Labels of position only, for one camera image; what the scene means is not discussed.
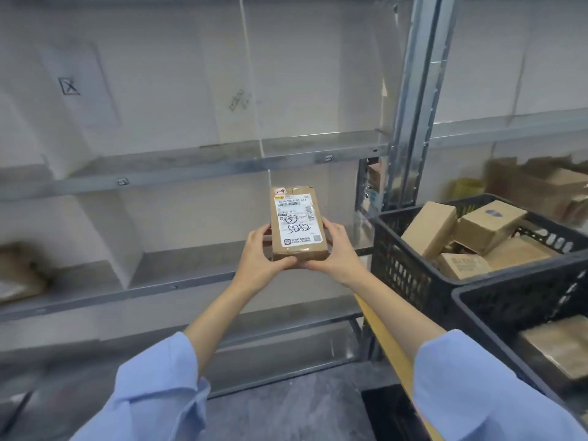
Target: shirt cuff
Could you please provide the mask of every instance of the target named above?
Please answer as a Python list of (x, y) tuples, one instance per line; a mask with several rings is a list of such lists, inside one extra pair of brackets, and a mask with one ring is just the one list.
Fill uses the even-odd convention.
[(445, 439), (476, 430), (503, 397), (515, 373), (459, 330), (425, 343), (415, 359), (413, 398)]
[(130, 400), (173, 389), (198, 389), (196, 354), (181, 332), (123, 363), (116, 374), (112, 398)]

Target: forearm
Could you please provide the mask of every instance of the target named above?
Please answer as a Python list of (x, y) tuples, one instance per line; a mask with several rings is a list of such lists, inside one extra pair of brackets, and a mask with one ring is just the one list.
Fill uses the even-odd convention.
[(367, 271), (357, 275), (348, 286), (370, 305), (412, 361), (423, 343), (445, 333), (443, 328)]
[(231, 284), (184, 330), (196, 353), (199, 377), (217, 350), (224, 332), (253, 296), (253, 293)]

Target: right hand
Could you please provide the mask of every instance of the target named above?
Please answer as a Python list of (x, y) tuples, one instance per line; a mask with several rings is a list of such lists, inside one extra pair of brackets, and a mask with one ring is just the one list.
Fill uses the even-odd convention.
[(352, 281), (367, 274), (368, 270), (355, 253), (345, 228), (341, 224), (330, 222), (327, 218), (323, 218), (323, 224), (333, 238), (333, 251), (324, 261), (309, 260), (302, 266), (324, 272), (333, 277), (333, 280), (350, 287)]

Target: barcode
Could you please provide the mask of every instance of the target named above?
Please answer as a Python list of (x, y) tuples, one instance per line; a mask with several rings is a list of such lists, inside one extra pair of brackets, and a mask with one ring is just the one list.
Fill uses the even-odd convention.
[(311, 206), (307, 206), (306, 207), (306, 214), (308, 215), (308, 220), (309, 221), (314, 221), (315, 217), (312, 216), (312, 207)]

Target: paper label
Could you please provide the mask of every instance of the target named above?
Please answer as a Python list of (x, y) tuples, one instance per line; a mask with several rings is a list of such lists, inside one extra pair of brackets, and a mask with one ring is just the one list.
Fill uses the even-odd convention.
[(275, 196), (283, 247), (322, 243), (310, 193)]

